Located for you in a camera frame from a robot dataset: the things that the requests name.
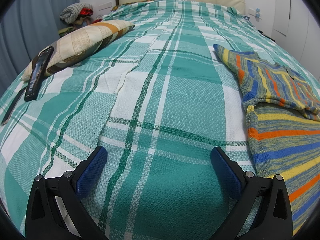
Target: orange stripe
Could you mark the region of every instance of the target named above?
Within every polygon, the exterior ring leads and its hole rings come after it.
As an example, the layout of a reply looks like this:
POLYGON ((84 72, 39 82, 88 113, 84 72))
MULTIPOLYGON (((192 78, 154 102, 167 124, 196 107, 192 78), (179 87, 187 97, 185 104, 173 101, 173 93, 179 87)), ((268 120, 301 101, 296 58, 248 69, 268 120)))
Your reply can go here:
POLYGON ((244 78, 244 70, 241 69, 241 58, 239 55, 236 55, 236 65, 239 68, 238 75, 239 75, 239 83, 241 84, 244 78))
POLYGON ((312 180, 307 182, 305 185, 302 187, 298 188, 296 191, 292 192, 289 195, 289 200, 290 202, 294 201, 298 197, 300 197, 303 193, 305 193, 308 189, 310 189, 316 182, 320 179, 320 173, 316 175, 312 180))
POLYGON ((312 91, 309 92, 308 87, 305 87, 304 85, 301 85, 300 88, 303 89, 303 90, 305 90, 305 94, 307 95, 307 97, 308 97, 311 101, 314 100, 314 101, 320 103, 320 102, 317 100, 317 98, 314 96, 314 94, 312 93, 312 91))
POLYGON ((108 27, 112 31, 112 34, 115 34, 119 31, 119 29, 116 26, 114 26, 113 24, 110 24, 110 23, 98 22, 98 23, 93 23, 91 25, 108 27))
POLYGON ((122 35, 123 29, 118 31, 118 35, 116 38, 119 38, 122 35))
MULTIPOLYGON (((273 89, 275 90, 276 94, 278 97, 280 97, 280 93, 278 91, 278 86, 277 86, 277 83, 272 79, 272 77, 270 76, 270 73, 267 69, 265 69, 266 73, 267 73, 267 76, 268 78, 272 81, 273 83, 273 89)), ((285 100, 283 98, 280 98, 280 102, 279 102, 279 106, 284 106, 284 102, 285 100)))
POLYGON ((241 59, 239 55, 236 55, 236 59, 237 59, 237 67, 241 68, 241 59))
POLYGON ((292 85, 293 85, 294 92, 296 93, 298 99, 301 99, 300 96, 298 95, 298 91, 297 91, 296 85, 295 85, 294 82, 292 81, 292 78, 290 78, 290 81, 291 81, 291 83, 292 83, 292 85))
POLYGON ((258 133, 258 131, 255 128, 249 128, 248 134, 249 134, 249 137, 255 138, 258 141, 260 141, 264 139, 271 139, 274 137, 281 137, 281 136, 315 135, 315 134, 320 134, 320 130, 315 130, 315 131, 278 130, 273 132, 258 133))
POLYGON ((239 82, 242 83, 242 80, 244 78, 244 71, 242 69, 239 69, 239 82))

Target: plaid bed cover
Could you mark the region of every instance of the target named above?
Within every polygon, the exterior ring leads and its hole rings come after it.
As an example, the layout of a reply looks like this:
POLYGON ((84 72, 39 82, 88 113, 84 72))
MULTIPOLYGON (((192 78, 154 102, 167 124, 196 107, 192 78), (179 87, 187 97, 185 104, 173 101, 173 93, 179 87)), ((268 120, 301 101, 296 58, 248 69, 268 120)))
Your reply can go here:
MULTIPOLYGON (((319 83, 234 8, 159 0, 104 17, 115 19, 136 27, 46 79, 38 100, 21 99, 1 128, 1 199, 24 232, 34 176, 73 170, 98 144, 108 162, 82 202, 110 239, 208 239, 234 203, 220 190, 211 149, 255 172, 238 81, 212 45, 287 65, 317 96, 319 83)), ((0 118, 24 85, 18 77, 2 96, 0 118)))

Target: metal screw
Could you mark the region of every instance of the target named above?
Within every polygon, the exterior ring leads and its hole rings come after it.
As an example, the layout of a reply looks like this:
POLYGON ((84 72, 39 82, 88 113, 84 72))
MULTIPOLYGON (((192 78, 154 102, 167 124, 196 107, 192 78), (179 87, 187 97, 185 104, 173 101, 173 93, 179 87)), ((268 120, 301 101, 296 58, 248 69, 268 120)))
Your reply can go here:
POLYGON ((41 174, 38 174, 36 177, 35 177, 35 180, 36 181, 39 181, 39 180, 41 180, 42 179, 42 175, 41 174))
POLYGON ((63 176, 65 176, 66 178, 69 178, 72 175, 72 171, 66 171, 65 173, 63 173, 63 176))
POLYGON ((277 175, 276 175, 276 179, 277 179, 277 180, 282 180, 283 178, 282 178, 282 176, 281 176, 280 174, 277 174, 277 175))
POLYGON ((249 178, 252 178, 254 176, 253 172, 252 171, 246 171, 245 172, 245 175, 249 178))

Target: electrical outlet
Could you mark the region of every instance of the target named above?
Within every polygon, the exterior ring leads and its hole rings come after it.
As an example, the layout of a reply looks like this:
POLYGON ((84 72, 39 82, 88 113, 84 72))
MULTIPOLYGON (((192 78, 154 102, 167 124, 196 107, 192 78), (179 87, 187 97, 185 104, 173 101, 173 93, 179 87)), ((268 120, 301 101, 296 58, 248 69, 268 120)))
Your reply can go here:
POLYGON ((99 11, 101 11, 104 9, 108 9, 110 7, 112 7, 112 2, 107 2, 107 3, 99 5, 98 9, 99 9, 99 11))
MULTIPOLYGON (((249 9, 249 14, 253 15, 253 16, 256 16, 256 10, 254 9, 249 9)), ((262 19, 262 13, 259 12, 259 18, 262 19)))

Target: striped knitted blanket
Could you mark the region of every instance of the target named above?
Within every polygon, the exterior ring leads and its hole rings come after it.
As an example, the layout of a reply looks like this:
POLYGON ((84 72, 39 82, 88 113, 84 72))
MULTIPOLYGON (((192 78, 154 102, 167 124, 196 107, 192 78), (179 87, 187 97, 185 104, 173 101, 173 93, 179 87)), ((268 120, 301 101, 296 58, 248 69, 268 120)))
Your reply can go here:
POLYGON ((296 71, 215 44, 237 76, 257 175, 285 179, 297 232, 319 199, 320 102, 296 71))

